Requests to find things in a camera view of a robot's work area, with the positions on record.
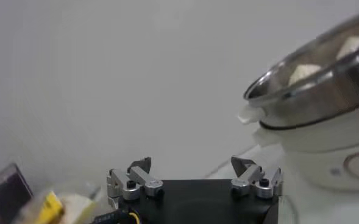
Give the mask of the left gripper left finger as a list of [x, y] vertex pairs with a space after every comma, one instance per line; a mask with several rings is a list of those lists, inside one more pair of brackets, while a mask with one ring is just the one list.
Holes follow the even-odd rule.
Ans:
[[145, 157], [133, 161], [126, 171], [110, 169], [107, 174], [108, 204], [119, 208], [119, 201], [135, 201], [141, 198], [141, 193], [152, 199], [161, 199], [165, 194], [162, 180], [150, 175], [152, 158]]

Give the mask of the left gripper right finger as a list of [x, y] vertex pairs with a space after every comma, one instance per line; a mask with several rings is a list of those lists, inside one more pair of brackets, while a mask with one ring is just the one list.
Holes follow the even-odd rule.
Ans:
[[234, 198], [247, 196], [251, 192], [263, 200], [282, 195], [281, 168], [276, 168], [267, 176], [262, 166], [251, 159], [232, 156], [230, 161], [236, 174], [236, 178], [230, 181], [230, 192]]

